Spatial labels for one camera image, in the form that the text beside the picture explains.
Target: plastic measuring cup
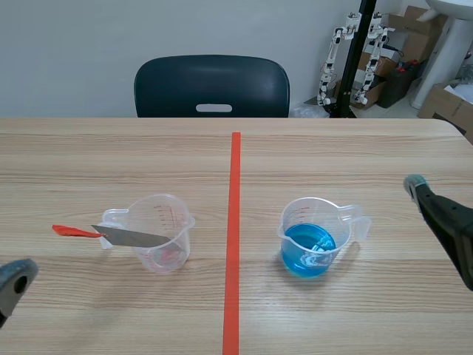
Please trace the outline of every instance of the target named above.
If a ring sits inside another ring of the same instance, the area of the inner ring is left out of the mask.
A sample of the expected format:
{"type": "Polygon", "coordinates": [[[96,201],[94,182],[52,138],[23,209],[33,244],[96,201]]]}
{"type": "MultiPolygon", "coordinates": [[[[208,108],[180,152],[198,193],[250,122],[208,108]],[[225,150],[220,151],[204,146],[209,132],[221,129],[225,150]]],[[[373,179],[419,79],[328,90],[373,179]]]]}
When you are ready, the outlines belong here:
{"type": "Polygon", "coordinates": [[[289,203],[282,212],[278,235],[284,264],[294,274],[314,277],[325,272],[353,236],[366,240],[371,219],[360,206],[339,207],[317,197],[289,203]]]}
{"type": "MultiPolygon", "coordinates": [[[[148,270],[158,274],[176,270],[189,257],[189,229],[195,219],[187,205],[173,195],[152,195],[136,201],[127,209],[109,209],[102,215],[100,226],[139,231],[167,237],[169,241],[154,248],[133,248],[148,270]]],[[[101,238],[104,248],[111,248],[101,238]]]]}

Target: chair backrest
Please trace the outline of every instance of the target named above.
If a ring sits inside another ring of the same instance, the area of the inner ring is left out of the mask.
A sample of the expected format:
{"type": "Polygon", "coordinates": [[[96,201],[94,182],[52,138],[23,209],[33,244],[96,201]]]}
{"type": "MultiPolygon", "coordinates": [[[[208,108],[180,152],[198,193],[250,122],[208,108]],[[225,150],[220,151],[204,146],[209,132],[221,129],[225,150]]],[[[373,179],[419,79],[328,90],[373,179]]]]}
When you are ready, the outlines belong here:
{"type": "Polygon", "coordinates": [[[138,117],[287,117],[289,80],[274,61],[235,55],[153,59],[135,78],[138,117]],[[198,105],[230,105],[200,112],[198,105]]]}

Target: red tape line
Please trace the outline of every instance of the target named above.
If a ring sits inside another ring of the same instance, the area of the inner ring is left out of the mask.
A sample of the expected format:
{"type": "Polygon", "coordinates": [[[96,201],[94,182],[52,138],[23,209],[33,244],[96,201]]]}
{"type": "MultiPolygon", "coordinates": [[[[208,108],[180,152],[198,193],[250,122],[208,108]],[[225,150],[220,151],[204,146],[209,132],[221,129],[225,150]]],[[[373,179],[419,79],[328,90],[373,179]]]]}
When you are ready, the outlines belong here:
{"type": "Polygon", "coordinates": [[[231,135],[230,189],[228,193],[227,264],[223,310],[222,355],[239,353],[239,193],[241,132],[231,135]]]}

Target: sink pedestal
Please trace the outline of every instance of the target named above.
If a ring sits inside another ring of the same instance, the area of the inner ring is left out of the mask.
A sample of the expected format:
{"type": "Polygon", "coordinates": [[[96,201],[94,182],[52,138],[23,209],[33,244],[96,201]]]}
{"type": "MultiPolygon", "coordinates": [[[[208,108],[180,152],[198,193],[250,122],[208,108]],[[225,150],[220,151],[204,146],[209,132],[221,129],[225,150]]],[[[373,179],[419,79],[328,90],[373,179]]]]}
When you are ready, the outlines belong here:
{"type": "Polygon", "coordinates": [[[448,29],[443,44],[437,55],[429,59],[421,85],[418,87],[411,105],[416,109],[422,107],[430,89],[434,84],[455,79],[465,55],[473,42],[473,21],[451,18],[452,25],[448,29]]]}

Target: blue liquid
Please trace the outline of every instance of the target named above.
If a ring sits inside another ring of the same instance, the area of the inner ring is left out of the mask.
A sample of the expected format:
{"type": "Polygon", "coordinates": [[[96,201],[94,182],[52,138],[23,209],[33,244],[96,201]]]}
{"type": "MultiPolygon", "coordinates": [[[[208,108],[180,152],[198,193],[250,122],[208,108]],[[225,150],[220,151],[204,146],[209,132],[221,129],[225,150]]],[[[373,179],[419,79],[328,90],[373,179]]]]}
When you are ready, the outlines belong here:
{"type": "MultiPolygon", "coordinates": [[[[290,227],[285,234],[294,242],[314,251],[336,249],[335,240],[328,231],[315,224],[303,223],[290,227]]],[[[337,253],[315,254],[300,249],[289,240],[281,245],[282,260],[297,276],[314,277],[325,272],[337,253]]]]}

